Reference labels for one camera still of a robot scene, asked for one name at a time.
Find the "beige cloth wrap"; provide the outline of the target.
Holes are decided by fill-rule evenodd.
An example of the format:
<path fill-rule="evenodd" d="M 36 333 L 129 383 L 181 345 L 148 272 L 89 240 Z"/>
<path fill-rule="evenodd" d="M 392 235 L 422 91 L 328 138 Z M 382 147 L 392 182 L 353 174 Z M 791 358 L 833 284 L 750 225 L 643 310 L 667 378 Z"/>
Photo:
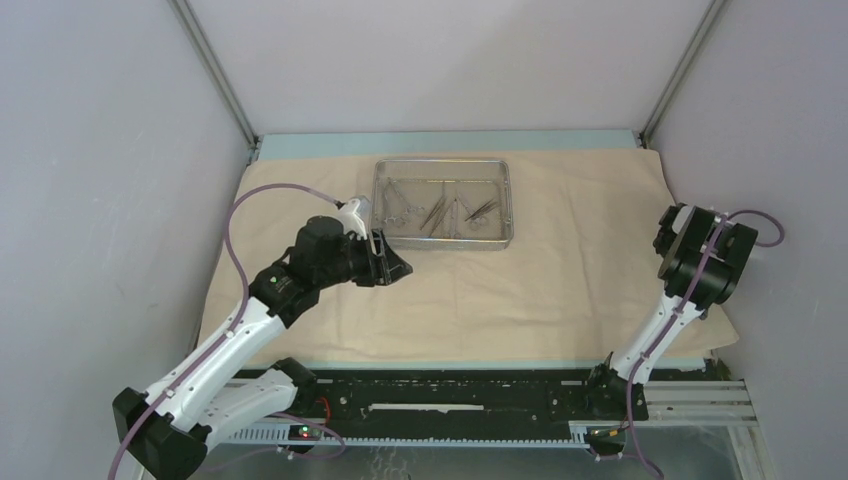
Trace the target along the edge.
<path fill-rule="evenodd" d="M 660 156 L 644 149 L 477 151 L 510 171 L 516 222 L 500 251 L 403 251 L 413 273 L 388 287 L 350 283 L 248 361 L 294 357 L 310 368 L 556 368 L 593 366 L 623 347 L 662 290 L 652 242 L 673 203 Z M 237 196 L 297 183 L 339 199 L 371 195 L 388 155 L 260 160 Z M 332 207 L 271 190 L 241 205 L 232 244 L 252 280 Z"/>

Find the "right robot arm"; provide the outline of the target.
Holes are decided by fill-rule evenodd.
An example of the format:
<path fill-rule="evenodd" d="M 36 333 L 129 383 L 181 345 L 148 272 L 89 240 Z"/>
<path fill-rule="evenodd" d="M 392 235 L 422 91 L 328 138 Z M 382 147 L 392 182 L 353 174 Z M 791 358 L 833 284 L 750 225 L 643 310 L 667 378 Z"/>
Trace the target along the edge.
<path fill-rule="evenodd" d="M 626 384 L 643 385 L 674 339 L 736 290 L 759 232 L 730 215 L 678 203 L 659 221 L 653 241 L 662 262 L 662 290 L 627 346 L 610 356 L 609 368 Z"/>

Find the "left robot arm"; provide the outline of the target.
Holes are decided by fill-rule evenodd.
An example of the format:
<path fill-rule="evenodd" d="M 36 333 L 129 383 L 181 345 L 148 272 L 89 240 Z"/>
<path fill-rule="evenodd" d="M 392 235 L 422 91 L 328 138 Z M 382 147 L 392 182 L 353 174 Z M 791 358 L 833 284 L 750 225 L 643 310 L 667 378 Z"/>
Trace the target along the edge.
<path fill-rule="evenodd" d="M 316 377 L 286 358 L 234 389 L 227 383 L 262 348 L 317 305 L 323 290 L 351 282 L 388 286 L 412 267 L 368 226 L 371 204 L 355 196 L 334 216 L 314 216 L 293 246 L 243 284 L 243 298 L 177 367 L 113 401 L 121 447 L 157 479 L 187 479 L 208 453 L 261 418 L 304 416 L 316 403 Z"/>

